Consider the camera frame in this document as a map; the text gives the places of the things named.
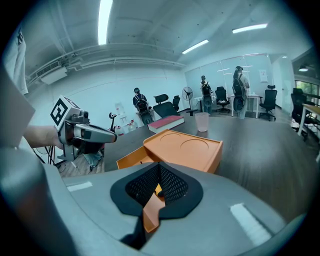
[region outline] plastic cup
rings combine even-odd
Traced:
[[[195,123],[199,132],[206,132],[209,124],[209,114],[207,112],[196,113]]]

